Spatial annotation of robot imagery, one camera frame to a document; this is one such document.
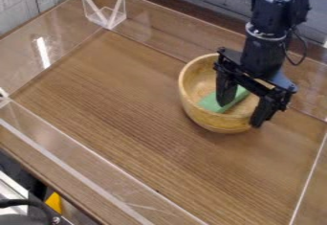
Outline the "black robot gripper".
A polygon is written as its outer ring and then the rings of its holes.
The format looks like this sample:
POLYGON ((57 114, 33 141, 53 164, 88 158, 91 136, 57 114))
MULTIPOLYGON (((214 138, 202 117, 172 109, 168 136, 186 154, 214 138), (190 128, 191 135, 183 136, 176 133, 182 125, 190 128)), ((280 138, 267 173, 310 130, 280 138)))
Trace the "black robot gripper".
POLYGON ((247 39, 242 52, 220 47, 215 62, 216 101, 228 105, 243 86, 262 99, 251 116, 251 126, 262 127, 278 111, 287 109, 298 88, 283 73, 288 34, 264 33, 252 23, 246 25, 247 39))

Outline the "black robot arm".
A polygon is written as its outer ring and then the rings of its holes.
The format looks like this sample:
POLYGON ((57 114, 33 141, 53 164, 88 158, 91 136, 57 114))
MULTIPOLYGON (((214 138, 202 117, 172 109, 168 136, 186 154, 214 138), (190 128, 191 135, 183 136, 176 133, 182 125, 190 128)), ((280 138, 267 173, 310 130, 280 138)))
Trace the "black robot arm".
POLYGON ((307 21, 310 0, 252 0, 252 18, 246 24, 247 38, 240 52, 220 47, 216 70, 216 101, 230 104, 244 87, 259 97, 250 124, 259 127, 284 111, 295 83, 283 73, 291 60, 287 50, 298 26, 307 21))

